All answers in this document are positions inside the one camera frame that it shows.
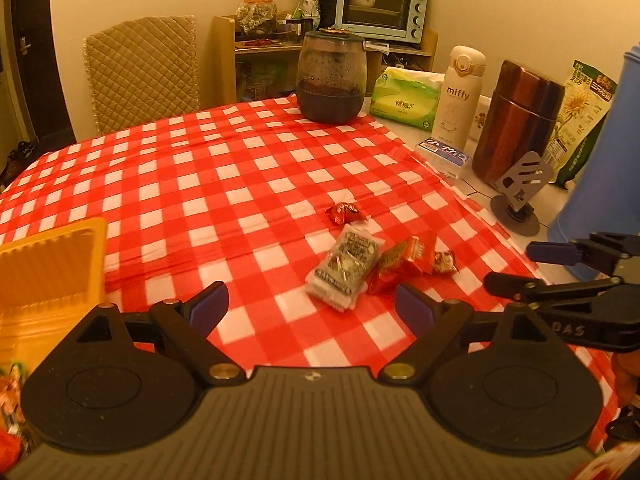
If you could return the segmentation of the person's hand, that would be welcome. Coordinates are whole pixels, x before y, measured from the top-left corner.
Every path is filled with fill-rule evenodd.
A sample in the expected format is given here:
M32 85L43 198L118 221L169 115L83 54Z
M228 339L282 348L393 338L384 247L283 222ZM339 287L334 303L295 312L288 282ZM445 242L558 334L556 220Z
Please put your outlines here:
M640 376L640 351L612 355L615 393L620 408L631 404L636 396Z

